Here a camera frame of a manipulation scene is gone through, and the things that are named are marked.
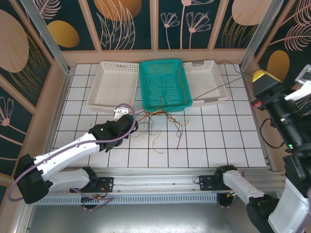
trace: white tile floor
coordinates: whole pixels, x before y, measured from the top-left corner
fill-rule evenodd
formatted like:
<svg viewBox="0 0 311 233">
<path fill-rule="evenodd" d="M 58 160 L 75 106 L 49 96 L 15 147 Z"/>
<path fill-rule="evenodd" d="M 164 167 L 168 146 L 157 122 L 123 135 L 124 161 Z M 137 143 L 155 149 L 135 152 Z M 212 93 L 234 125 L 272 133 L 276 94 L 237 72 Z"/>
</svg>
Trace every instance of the white tile floor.
<svg viewBox="0 0 311 233">
<path fill-rule="evenodd" d="M 97 68 L 94 64 L 77 65 L 53 150 L 79 138 L 95 124 L 113 120 L 110 112 L 97 113 L 86 106 Z M 224 83 L 240 77 L 233 65 L 220 65 L 219 70 Z M 242 79 L 227 84 L 226 89 L 229 98 L 224 104 L 172 113 L 179 122 L 189 119 L 178 150 L 175 125 L 166 116 L 153 116 L 149 133 L 147 124 L 146 132 L 141 132 L 142 124 L 119 147 L 85 157 L 71 167 L 266 167 Z M 141 107 L 138 83 L 134 109 Z"/>
</svg>

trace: white plastic basket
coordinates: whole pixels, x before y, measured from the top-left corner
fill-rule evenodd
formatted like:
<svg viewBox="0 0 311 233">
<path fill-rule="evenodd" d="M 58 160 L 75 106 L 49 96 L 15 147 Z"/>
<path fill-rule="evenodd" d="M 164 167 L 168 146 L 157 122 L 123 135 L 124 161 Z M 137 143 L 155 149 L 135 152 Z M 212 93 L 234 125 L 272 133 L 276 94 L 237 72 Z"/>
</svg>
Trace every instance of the white plastic basket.
<svg viewBox="0 0 311 233">
<path fill-rule="evenodd" d="M 139 63 L 102 61 L 86 105 L 96 112 L 114 111 L 115 106 L 133 106 Z"/>
<path fill-rule="evenodd" d="M 220 86 L 193 100 L 192 107 L 221 104 L 228 98 L 224 82 L 214 61 L 186 62 L 184 69 L 192 98 Z"/>
</svg>

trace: teal basket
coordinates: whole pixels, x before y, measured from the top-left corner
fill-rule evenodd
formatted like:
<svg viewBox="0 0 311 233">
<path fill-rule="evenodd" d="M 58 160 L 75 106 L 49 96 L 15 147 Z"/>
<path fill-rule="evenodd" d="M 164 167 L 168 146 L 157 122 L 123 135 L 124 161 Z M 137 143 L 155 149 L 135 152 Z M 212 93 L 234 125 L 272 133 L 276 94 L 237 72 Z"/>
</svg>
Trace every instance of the teal basket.
<svg viewBox="0 0 311 233">
<path fill-rule="evenodd" d="M 142 106 L 148 112 L 178 112 L 192 104 L 183 62 L 179 59 L 139 65 Z"/>
</svg>

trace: beige circle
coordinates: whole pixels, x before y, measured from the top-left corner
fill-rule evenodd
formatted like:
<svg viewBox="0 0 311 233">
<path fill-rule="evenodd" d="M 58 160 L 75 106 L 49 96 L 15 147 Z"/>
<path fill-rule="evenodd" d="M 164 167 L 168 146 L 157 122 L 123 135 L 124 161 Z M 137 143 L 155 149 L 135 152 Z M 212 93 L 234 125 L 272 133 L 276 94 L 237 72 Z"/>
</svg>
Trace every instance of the beige circle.
<svg viewBox="0 0 311 233">
<path fill-rule="evenodd" d="M 77 31 L 67 22 L 56 20 L 48 24 L 48 28 L 58 45 L 72 48 L 79 44 Z"/>
<path fill-rule="evenodd" d="M 244 26 L 257 25 L 266 12 L 271 0 L 234 0 L 232 17 Z"/>
<path fill-rule="evenodd" d="M 20 72 L 27 64 L 29 45 L 21 24 L 9 13 L 0 10 L 0 67 Z"/>
<path fill-rule="evenodd" d="M 94 3 L 103 16 L 114 21 L 120 21 L 121 17 L 120 3 L 123 6 L 124 10 L 125 9 L 129 10 L 133 18 L 136 15 L 138 15 L 141 10 L 141 0 L 94 0 Z M 116 12 L 119 15 L 119 17 L 118 16 L 113 17 L 114 12 Z"/>
<path fill-rule="evenodd" d="M 290 68 L 290 58 L 287 53 L 282 50 L 277 50 L 269 58 L 267 72 L 274 75 L 276 78 L 284 81 Z"/>
</svg>

